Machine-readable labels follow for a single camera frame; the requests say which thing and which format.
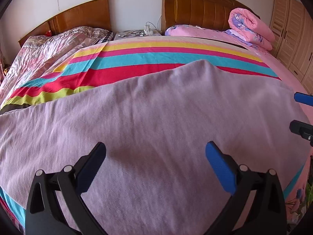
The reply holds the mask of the wooden headboard left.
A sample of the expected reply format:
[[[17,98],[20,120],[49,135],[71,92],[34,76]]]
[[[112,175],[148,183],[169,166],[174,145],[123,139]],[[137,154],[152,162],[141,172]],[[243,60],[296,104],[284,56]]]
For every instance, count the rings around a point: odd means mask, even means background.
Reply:
[[[30,36],[51,37],[81,26],[111,30],[109,0],[92,0],[65,10],[26,34],[19,45],[23,46]]]

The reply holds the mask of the lilac sweatpants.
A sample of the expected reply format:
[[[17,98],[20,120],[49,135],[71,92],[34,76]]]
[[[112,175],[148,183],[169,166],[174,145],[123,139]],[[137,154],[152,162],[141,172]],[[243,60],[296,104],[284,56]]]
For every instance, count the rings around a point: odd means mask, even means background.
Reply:
[[[98,142],[107,156],[83,200],[109,234],[203,234],[229,194],[205,156],[214,141],[286,188],[311,147],[289,130],[309,123],[278,79],[200,60],[1,115],[1,188],[27,205],[37,170],[58,172]]]

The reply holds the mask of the white power strip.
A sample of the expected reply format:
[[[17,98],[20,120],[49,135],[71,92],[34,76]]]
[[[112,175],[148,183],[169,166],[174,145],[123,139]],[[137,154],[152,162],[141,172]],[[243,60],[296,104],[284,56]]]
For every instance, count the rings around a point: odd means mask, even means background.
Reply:
[[[152,36],[154,34],[153,30],[150,28],[149,24],[146,24],[144,27],[144,33],[147,36]]]

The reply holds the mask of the pink patterned quilt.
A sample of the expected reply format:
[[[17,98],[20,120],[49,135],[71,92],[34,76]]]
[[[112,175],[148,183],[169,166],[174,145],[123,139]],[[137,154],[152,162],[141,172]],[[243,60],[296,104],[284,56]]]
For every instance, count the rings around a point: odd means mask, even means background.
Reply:
[[[1,83],[1,106],[13,92],[33,79],[52,72],[76,51],[113,40],[110,30],[77,27],[52,37],[30,36],[23,44]]]

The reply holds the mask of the dark wooden headboard right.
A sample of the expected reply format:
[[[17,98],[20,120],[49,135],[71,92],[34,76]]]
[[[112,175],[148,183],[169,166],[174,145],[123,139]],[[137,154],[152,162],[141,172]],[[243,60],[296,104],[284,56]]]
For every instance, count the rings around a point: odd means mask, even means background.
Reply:
[[[161,31],[179,24],[225,31],[230,12],[237,7],[251,11],[236,0],[162,0]]]

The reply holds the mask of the light wooden wardrobe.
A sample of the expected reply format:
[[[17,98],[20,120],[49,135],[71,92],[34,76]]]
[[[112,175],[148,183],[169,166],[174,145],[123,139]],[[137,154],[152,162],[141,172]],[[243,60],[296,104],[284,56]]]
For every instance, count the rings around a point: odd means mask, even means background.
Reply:
[[[275,35],[271,54],[282,60],[312,94],[312,18],[297,0],[274,0],[270,29]]]

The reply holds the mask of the rainbow striped blanket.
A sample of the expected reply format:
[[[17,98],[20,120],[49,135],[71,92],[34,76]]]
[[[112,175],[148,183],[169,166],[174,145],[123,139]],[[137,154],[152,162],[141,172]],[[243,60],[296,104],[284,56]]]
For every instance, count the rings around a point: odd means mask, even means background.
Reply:
[[[1,106],[1,115],[200,60],[229,73],[282,81],[261,58],[233,43],[191,37],[133,38],[95,44],[76,51],[52,72],[16,89]],[[2,188],[1,205],[9,212],[14,224],[25,229],[27,205],[20,206]]]

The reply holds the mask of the rolled pink quilt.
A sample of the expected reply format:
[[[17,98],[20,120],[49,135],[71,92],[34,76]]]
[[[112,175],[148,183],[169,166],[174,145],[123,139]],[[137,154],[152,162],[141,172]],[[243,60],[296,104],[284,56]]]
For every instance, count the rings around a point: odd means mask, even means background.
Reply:
[[[228,19],[230,29],[226,32],[251,45],[259,45],[268,51],[273,49],[275,36],[272,30],[248,9],[235,8]]]

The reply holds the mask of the cluttered nightstand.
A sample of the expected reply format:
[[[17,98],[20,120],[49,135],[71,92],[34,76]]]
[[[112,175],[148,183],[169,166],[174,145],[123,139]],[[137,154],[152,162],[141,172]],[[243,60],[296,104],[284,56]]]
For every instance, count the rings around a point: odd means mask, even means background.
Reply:
[[[139,38],[139,37],[155,37],[162,36],[156,29],[150,29],[149,31],[139,30],[126,30],[122,32],[117,32],[115,34],[114,40]]]

